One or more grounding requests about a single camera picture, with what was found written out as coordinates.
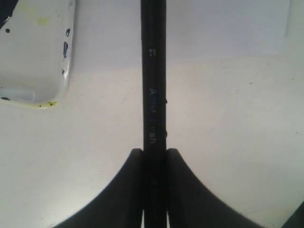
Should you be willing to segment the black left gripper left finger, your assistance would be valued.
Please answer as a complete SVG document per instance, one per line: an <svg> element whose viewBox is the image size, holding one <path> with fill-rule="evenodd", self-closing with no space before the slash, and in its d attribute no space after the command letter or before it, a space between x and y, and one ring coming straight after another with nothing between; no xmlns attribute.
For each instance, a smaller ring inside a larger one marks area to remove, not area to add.
<svg viewBox="0 0 304 228"><path fill-rule="evenodd" d="M143 152L133 149L108 186L57 228L140 228L143 212Z"/></svg>

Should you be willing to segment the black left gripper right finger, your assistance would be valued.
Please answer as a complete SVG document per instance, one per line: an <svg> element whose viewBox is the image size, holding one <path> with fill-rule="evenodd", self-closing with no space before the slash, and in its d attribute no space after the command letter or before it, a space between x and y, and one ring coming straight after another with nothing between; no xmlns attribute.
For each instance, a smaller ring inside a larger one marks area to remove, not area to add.
<svg viewBox="0 0 304 228"><path fill-rule="evenodd" d="M177 149L167 154L167 211L172 228L257 228L209 191Z"/></svg>

